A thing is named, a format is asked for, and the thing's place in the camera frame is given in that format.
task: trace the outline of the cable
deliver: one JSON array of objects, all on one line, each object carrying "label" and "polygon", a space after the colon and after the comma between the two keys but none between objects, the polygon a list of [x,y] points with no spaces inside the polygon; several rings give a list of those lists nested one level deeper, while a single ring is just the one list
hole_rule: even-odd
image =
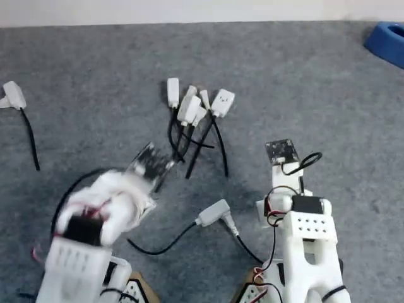
[{"label": "cable", "polygon": [[241,246],[247,251],[247,253],[254,258],[259,264],[263,264],[264,262],[262,260],[260,260],[259,258],[257,258],[257,256],[255,254],[253,254],[252,251],[250,251],[250,249],[245,245],[245,243],[242,241],[241,237],[238,235],[237,240],[239,240]]},{"label": "cable", "polygon": [[337,292],[340,292],[341,290],[347,289],[345,285],[341,285],[337,288],[334,288],[333,290],[330,290],[322,299],[321,302],[325,302],[328,300],[332,295],[335,295]]},{"label": "cable", "polygon": [[28,299],[30,300],[32,303],[35,303],[35,301],[37,300],[37,296],[33,295],[33,294],[27,294],[24,292],[20,292],[17,294],[17,297],[22,298],[22,299]]},{"label": "cable", "polygon": [[192,138],[192,135],[194,134],[194,130],[195,130],[195,127],[192,126],[192,125],[190,125],[189,128],[188,128],[188,133],[187,133],[187,135],[183,134],[183,136],[187,139],[187,141],[186,141],[186,143],[185,143],[185,146],[184,146],[184,149],[183,149],[182,152],[181,152],[181,155],[182,155],[183,157],[185,157],[185,154],[188,152],[189,145],[191,144],[190,138]]},{"label": "cable", "polygon": [[184,159],[184,158],[182,157],[181,153],[179,152],[179,146],[180,146],[180,144],[181,144],[182,134],[184,134],[184,128],[185,128],[185,127],[184,127],[183,125],[181,125],[180,128],[179,128],[179,130],[178,130],[177,143],[175,144],[175,148],[174,148],[174,151],[173,151],[173,153],[172,153],[172,158],[174,159],[174,162],[175,162],[175,163],[178,162],[177,156],[178,156],[180,159]]},{"label": "cable", "polygon": [[281,221],[281,220],[283,220],[283,218],[276,219],[275,222],[274,222],[274,224],[272,225],[272,226],[273,226],[273,244],[272,244],[272,252],[271,252],[270,260],[269,260],[268,264],[265,266],[265,268],[263,268],[263,271],[266,271],[266,270],[271,266],[271,264],[272,264],[273,257],[274,257],[274,255],[275,255],[276,228],[278,227],[277,223],[278,223],[278,221]]},{"label": "cable", "polygon": [[304,196],[304,182],[302,175],[299,177],[299,184],[300,184],[300,194]]},{"label": "cable", "polygon": [[272,283],[252,283],[252,284],[257,286],[257,287],[272,286],[273,288],[275,288],[276,292],[278,293],[280,303],[283,303],[282,295],[280,294],[280,291],[279,291],[278,287],[276,287],[275,284],[272,284]]},{"label": "cable", "polygon": [[[209,124],[206,126],[206,129],[205,129],[205,131],[204,131],[204,133],[203,133],[203,135],[202,135],[202,137],[201,137],[199,143],[203,143],[203,142],[205,141],[206,137],[208,136],[208,134],[209,134],[209,132],[210,132],[210,129],[212,128],[212,125],[213,125],[214,121],[215,121],[214,119],[211,119],[211,120],[210,120]],[[187,173],[186,173],[186,175],[185,175],[185,178],[186,178],[186,179],[189,179],[190,176],[191,176],[191,174],[192,174],[192,171],[193,171],[194,166],[195,166],[196,159],[197,159],[199,153],[201,152],[201,148],[202,148],[202,146],[201,146],[201,145],[198,145],[198,147],[196,148],[196,150],[195,150],[195,152],[194,152],[194,155],[193,155],[193,157],[192,157],[192,159],[191,159],[191,162],[189,163],[189,167],[188,167],[188,169],[187,169]]]},{"label": "cable", "polygon": [[278,186],[271,188],[271,190],[269,191],[268,194],[266,194],[265,199],[264,199],[265,205],[268,207],[268,211],[265,213],[265,215],[268,215],[272,211],[271,204],[270,204],[270,194],[278,188],[287,188],[287,189],[293,191],[296,194],[296,196],[299,195],[298,192],[296,191],[296,189],[294,189],[290,186],[287,186],[287,185],[278,185]]},{"label": "cable", "polygon": [[135,298],[135,297],[133,297],[132,295],[129,295],[129,294],[123,292],[122,290],[119,290],[118,288],[105,288],[105,289],[103,289],[103,290],[101,291],[100,297],[101,297],[103,294],[107,293],[107,292],[117,292],[118,294],[121,295],[121,298],[122,298],[122,297],[128,298],[129,300],[131,300],[131,301],[133,301],[133,302],[135,302],[135,303],[139,303],[139,300],[138,300],[137,298]]},{"label": "cable", "polygon": [[169,126],[167,128],[167,137],[168,137],[170,145],[171,145],[171,147],[173,149],[173,153],[175,155],[175,158],[178,157],[181,162],[185,163],[184,158],[179,153],[178,147],[175,146],[174,141],[172,139],[172,127],[174,126],[174,123],[176,121],[177,113],[178,113],[178,109],[172,109],[171,110],[171,118],[170,118]]},{"label": "cable", "polygon": [[134,247],[135,249],[137,249],[139,252],[143,253],[143,254],[149,254],[150,256],[158,256],[159,254],[163,254],[166,251],[168,251],[171,247],[173,247],[178,241],[179,239],[181,239],[181,237],[183,235],[185,235],[190,229],[192,229],[193,227],[196,226],[196,223],[193,222],[192,224],[190,224],[186,229],[184,229],[175,239],[174,241],[172,241],[170,243],[170,245],[168,245],[165,249],[162,249],[160,251],[147,251],[139,246],[137,246],[131,239],[126,239],[130,245],[132,245],[132,247]]},{"label": "cable", "polygon": [[280,165],[280,168],[282,169],[282,172],[283,172],[284,175],[293,175],[293,174],[297,173],[298,171],[300,171],[300,170],[302,170],[302,169],[305,169],[306,167],[309,167],[309,166],[313,165],[313,164],[316,163],[318,160],[320,160],[322,156],[323,156],[323,154],[320,153],[319,151],[316,152],[316,153],[311,153],[310,155],[308,155],[306,158],[304,158],[304,159],[301,161],[299,167],[297,167],[297,168],[294,169],[294,170],[291,170],[290,172],[285,172],[285,171],[283,170],[283,165],[284,165],[284,163],[282,163],[282,164]]},{"label": "cable", "polygon": [[215,128],[217,138],[219,139],[220,150],[222,152],[222,158],[223,158],[223,167],[224,167],[224,170],[225,170],[225,176],[228,177],[229,176],[229,165],[227,163],[227,155],[226,155],[226,150],[225,150],[225,143],[223,142],[222,134],[220,134],[219,127],[217,126],[216,117],[213,115],[213,112],[211,110],[209,110],[209,113],[210,113],[211,119],[213,119],[213,127]]},{"label": "cable", "polygon": [[23,116],[23,120],[24,120],[25,126],[27,127],[28,135],[30,137],[33,162],[35,163],[35,168],[37,169],[37,172],[39,172],[40,166],[39,166],[38,155],[37,155],[37,147],[35,146],[35,138],[33,137],[32,127],[31,127],[30,121],[28,120],[27,115],[25,115],[25,112],[22,108],[20,108],[20,112],[21,112],[21,115]]},{"label": "cable", "polygon": [[[172,128],[173,128],[174,126],[178,126],[178,125],[179,125],[179,123],[177,123],[178,121],[177,121],[177,119],[176,119],[176,116],[177,116],[177,110],[171,109],[171,118],[170,118],[169,126],[168,126],[168,128],[167,128],[167,137],[168,137],[168,139],[169,139],[170,145],[171,145],[171,147],[172,147],[173,150],[175,150],[175,144],[174,144],[174,140],[172,139]],[[196,144],[196,145],[198,145],[198,146],[201,145],[201,143],[199,143],[199,142],[193,140],[192,137],[189,137],[189,136],[186,135],[186,134],[183,134],[183,136],[184,136],[185,138],[187,138],[190,142],[192,142],[192,143],[194,143],[194,144]],[[205,147],[205,148],[215,148],[214,146],[212,146],[212,145],[207,145],[207,144],[202,144],[202,147]],[[185,162],[184,158],[182,158],[182,157],[180,158],[180,161]]]},{"label": "cable", "polygon": [[59,217],[59,214],[63,208],[63,206],[66,204],[66,200],[70,196],[70,194],[74,191],[76,186],[83,180],[93,177],[94,175],[100,175],[103,174],[104,172],[107,172],[109,170],[118,170],[118,171],[125,171],[124,168],[122,167],[102,167],[99,169],[94,169],[91,172],[87,172],[86,174],[83,174],[81,177],[79,177],[77,180],[73,182],[72,185],[68,188],[68,190],[63,194],[59,204],[56,206],[55,214],[53,215],[52,218],[52,223],[50,225],[50,239],[53,238],[54,232],[55,232],[55,227],[56,227],[56,222],[57,218]]}]

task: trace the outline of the blue bowl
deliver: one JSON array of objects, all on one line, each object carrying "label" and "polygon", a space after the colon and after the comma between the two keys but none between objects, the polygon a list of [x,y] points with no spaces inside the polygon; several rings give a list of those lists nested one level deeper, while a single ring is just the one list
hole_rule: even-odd
[{"label": "blue bowl", "polygon": [[404,69],[404,27],[397,22],[379,22],[364,46],[375,56]]}]

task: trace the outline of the plug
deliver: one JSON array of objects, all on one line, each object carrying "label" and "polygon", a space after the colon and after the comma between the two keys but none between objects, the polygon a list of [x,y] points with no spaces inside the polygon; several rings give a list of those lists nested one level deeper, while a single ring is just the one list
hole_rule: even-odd
[{"label": "plug", "polygon": [[191,98],[182,99],[177,116],[178,120],[181,121],[182,126],[187,126],[195,120],[200,105],[201,99],[195,95]]},{"label": "plug", "polygon": [[206,109],[204,109],[202,106],[200,106],[198,108],[198,111],[196,112],[196,116],[194,121],[192,122],[192,126],[195,128],[196,126],[198,126],[199,122],[201,122],[201,120],[206,116],[206,113],[208,111]]},{"label": "plug", "polygon": [[202,99],[203,106],[207,109],[210,110],[210,103],[209,103],[209,95],[207,90],[202,90],[199,92],[199,96]]},{"label": "plug", "polygon": [[14,107],[17,110],[27,107],[21,88],[14,82],[10,81],[3,85],[6,96],[0,99],[0,109]]},{"label": "plug", "polygon": [[221,118],[225,117],[233,104],[234,97],[234,93],[228,90],[224,90],[223,88],[219,90],[211,106],[213,115]]},{"label": "plug", "polygon": [[221,199],[199,213],[195,223],[202,227],[206,227],[215,223],[227,213],[230,213],[230,206],[227,204],[226,200]]},{"label": "plug", "polygon": [[176,109],[179,105],[179,79],[169,78],[167,80],[167,97],[169,107]]}]

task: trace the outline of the wall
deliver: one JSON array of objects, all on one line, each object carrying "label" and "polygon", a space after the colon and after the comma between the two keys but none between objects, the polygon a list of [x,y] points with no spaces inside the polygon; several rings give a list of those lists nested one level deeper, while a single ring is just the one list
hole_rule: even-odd
[{"label": "wall", "polygon": [[404,19],[402,0],[0,0],[0,27]]}]

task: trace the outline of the gray carpet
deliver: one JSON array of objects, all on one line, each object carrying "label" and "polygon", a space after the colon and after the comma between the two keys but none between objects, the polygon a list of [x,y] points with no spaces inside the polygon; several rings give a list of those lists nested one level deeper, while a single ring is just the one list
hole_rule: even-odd
[{"label": "gray carpet", "polygon": [[[362,41],[373,23],[228,23],[0,30],[0,83],[23,89],[39,150],[33,166],[15,110],[0,110],[0,301],[33,292],[56,204],[82,173],[126,165],[148,141],[170,151],[162,81],[176,76],[236,93],[220,121],[231,176],[220,152],[203,150],[189,181],[170,173],[158,208],[130,232],[164,247],[200,210],[226,198],[241,236],[260,258],[254,202],[270,188],[264,143],[293,139],[301,157],[322,151],[306,187],[333,203],[338,250],[352,302],[401,302],[404,295],[404,71]],[[208,138],[215,143],[214,135]],[[276,255],[280,256],[280,244]],[[229,302],[253,260],[225,226],[190,232],[168,253],[144,256],[122,237],[114,246],[162,302]]]}]

